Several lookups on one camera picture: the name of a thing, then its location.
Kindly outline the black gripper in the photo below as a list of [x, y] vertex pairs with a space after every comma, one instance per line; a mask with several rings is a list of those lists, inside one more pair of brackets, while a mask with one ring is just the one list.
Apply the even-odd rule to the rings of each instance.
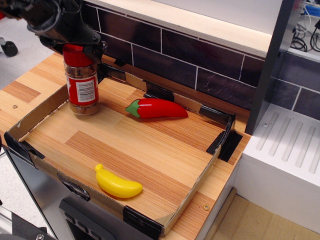
[[83, 47], [82, 52], [95, 63], [100, 63], [107, 49], [107, 43], [88, 26], [79, 15], [71, 22], [65, 16], [55, 25], [37, 31], [40, 42], [56, 53], [63, 53], [63, 46], [70, 44]]

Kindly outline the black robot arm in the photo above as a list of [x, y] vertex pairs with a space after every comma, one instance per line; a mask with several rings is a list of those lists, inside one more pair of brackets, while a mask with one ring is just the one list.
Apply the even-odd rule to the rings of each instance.
[[2, 0], [0, 12], [13, 19], [24, 19], [27, 29], [52, 51], [62, 54], [66, 44], [83, 47], [84, 54], [101, 63], [105, 41], [82, 18], [81, 0]]

